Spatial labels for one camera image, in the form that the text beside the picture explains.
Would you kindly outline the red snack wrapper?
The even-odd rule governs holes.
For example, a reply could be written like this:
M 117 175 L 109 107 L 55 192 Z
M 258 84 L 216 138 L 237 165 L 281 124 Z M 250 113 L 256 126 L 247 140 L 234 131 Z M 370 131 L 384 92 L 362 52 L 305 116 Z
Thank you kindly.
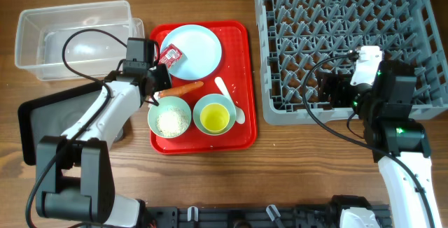
M 174 45 L 169 44 L 161 53 L 159 64 L 164 64 L 168 69 L 181 60 L 183 53 Z

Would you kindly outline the green bowl with rice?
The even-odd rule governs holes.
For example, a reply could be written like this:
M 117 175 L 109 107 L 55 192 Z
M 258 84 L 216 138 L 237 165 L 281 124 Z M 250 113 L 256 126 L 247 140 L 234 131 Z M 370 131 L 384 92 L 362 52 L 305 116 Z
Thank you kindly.
M 176 138 L 184 134 L 192 121 L 189 105 L 179 97 L 164 97 L 158 106 L 148 111 L 148 126 L 161 138 Z

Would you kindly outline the light blue plate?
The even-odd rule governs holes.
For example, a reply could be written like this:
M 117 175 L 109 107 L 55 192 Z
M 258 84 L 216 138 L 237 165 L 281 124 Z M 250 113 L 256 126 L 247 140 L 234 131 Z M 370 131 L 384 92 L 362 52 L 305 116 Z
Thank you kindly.
M 176 46 L 183 56 L 170 74 L 182 80 L 199 80 L 216 70 L 221 62 L 223 50 L 217 35 L 206 27 L 187 24 L 169 32 L 162 41 L 162 49 Z

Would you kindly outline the light blue bowl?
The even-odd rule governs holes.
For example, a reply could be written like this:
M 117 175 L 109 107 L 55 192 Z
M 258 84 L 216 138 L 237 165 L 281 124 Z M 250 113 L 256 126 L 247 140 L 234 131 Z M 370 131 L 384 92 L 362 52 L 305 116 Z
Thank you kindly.
M 193 108 L 196 127 L 210 136 L 218 136 L 229 131 L 236 122 L 235 105 L 222 94 L 208 94 Z

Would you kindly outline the white plastic spoon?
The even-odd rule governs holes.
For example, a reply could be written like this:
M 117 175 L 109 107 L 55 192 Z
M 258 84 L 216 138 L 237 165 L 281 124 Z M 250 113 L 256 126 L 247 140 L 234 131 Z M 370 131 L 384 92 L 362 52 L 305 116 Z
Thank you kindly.
M 230 100 L 230 102 L 233 104 L 233 106 L 235 107 L 235 111 L 236 111 L 236 122 L 238 124 L 244 124 L 245 123 L 245 114 L 243 112 L 243 110 L 241 108 L 239 108 L 238 106 L 235 105 L 234 101 L 232 100 L 230 93 L 228 92 L 228 89 L 223 81 L 223 79 L 221 77 L 215 77 L 214 82 L 217 86 L 217 88 L 220 90 L 220 92 L 222 93 L 222 95 L 227 98 L 228 100 Z

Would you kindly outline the yellow cup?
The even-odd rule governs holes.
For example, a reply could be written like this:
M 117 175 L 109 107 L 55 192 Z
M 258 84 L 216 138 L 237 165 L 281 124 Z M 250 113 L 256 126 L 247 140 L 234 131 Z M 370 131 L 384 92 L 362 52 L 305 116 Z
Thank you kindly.
M 202 126 L 212 134 L 221 133 L 230 122 L 230 114 L 221 104 L 209 104 L 200 113 Z

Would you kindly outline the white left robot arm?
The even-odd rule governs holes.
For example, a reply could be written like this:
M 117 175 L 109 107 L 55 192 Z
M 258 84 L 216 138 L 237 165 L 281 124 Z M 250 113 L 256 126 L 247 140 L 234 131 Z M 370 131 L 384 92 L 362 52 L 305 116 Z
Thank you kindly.
M 146 98 L 169 89 L 164 64 L 124 61 L 106 80 L 80 120 L 60 136 L 44 136 L 36 146 L 36 182 L 28 206 L 42 218 L 107 227 L 145 227 L 145 203 L 115 192 L 109 148 L 127 119 Z

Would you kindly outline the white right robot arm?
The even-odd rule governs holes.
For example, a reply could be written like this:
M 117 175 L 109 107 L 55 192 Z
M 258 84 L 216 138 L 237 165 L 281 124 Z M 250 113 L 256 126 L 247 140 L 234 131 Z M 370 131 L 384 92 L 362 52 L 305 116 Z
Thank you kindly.
M 396 227 L 441 227 L 432 184 L 431 147 L 424 126 L 410 117 L 417 83 L 409 64 L 358 60 L 352 108 L 388 191 Z

